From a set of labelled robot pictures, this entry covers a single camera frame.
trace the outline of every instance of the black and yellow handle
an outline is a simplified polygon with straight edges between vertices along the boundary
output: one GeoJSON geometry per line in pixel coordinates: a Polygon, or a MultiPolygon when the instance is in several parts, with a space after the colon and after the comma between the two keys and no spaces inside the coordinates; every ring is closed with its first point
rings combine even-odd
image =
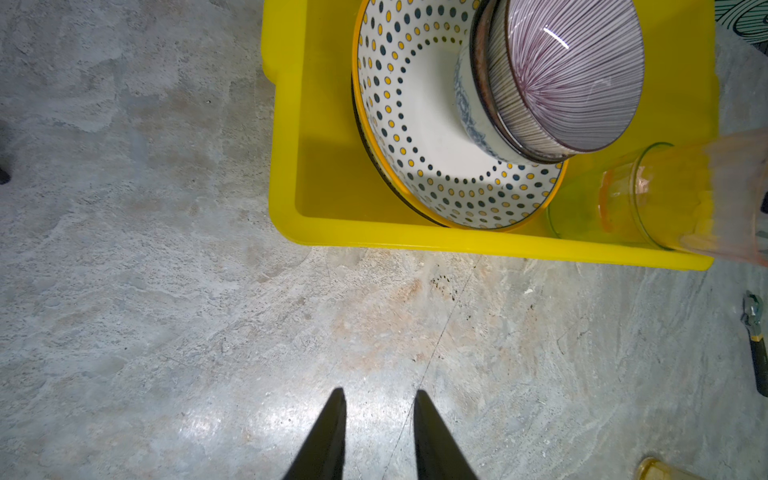
{"type": "Polygon", "coordinates": [[[755,383],[760,395],[768,397],[768,355],[766,341],[762,335],[750,337],[752,364],[755,367],[755,383]]]}

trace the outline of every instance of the patterned plate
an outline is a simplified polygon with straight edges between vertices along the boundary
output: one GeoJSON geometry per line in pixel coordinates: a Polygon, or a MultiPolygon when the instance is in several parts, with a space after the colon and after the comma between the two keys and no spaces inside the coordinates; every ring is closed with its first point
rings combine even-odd
{"type": "Polygon", "coordinates": [[[355,28],[355,109],[379,172],[441,225],[517,227],[546,207],[564,164],[514,165],[475,145],[454,92],[479,0],[366,0],[355,28]]]}

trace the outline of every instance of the yellow object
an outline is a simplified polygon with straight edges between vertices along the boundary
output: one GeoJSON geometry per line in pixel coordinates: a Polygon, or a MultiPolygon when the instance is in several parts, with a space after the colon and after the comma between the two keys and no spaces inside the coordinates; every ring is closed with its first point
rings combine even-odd
{"type": "MultiPolygon", "coordinates": [[[[349,62],[357,0],[266,0],[263,70],[276,84],[270,216],[309,245],[446,250],[514,257],[705,270],[712,259],[553,237],[545,215],[514,233],[437,227],[382,181],[360,140],[349,62]]],[[[717,135],[711,4],[637,2],[645,83],[637,114],[609,148],[569,162],[563,185],[590,166],[657,141],[717,135]]]]}
{"type": "Polygon", "coordinates": [[[704,480],[703,478],[648,457],[637,467],[634,480],[704,480]]]}

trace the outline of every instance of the clear drinking glass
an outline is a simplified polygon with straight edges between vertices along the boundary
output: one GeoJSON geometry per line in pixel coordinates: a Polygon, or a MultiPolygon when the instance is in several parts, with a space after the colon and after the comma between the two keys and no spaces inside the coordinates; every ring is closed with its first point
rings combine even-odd
{"type": "Polygon", "coordinates": [[[570,240],[768,266],[766,166],[768,129],[681,147],[656,144],[564,182],[550,206],[551,225],[570,240]]]}

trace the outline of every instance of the gray floor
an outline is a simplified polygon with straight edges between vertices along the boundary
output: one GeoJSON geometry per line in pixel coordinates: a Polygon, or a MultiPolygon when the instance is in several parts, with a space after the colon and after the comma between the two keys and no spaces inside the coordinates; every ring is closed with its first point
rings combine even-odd
{"type": "MultiPolygon", "coordinates": [[[[768,476],[766,270],[293,245],[259,2],[0,8],[3,478],[279,478],[334,386],[347,478],[415,478],[419,387],[481,478],[768,476]]],[[[768,125],[768,59],[718,35],[723,131],[768,125]]]]}

